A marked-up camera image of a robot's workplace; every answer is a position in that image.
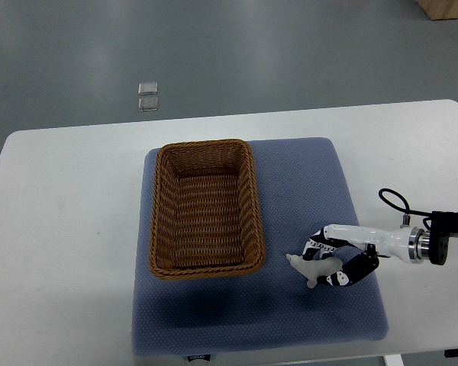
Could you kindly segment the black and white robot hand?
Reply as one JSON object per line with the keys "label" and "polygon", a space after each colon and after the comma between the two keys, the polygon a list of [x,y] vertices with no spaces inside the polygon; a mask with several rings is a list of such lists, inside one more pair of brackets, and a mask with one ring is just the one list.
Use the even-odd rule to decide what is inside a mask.
{"label": "black and white robot hand", "polygon": [[305,243],[304,260],[321,260],[335,257],[342,261],[342,269],[327,276],[318,277],[317,284],[349,287],[363,280],[379,267],[381,258],[396,257],[406,263],[409,256],[408,240],[411,227],[385,231],[363,226],[330,224],[310,236]]}

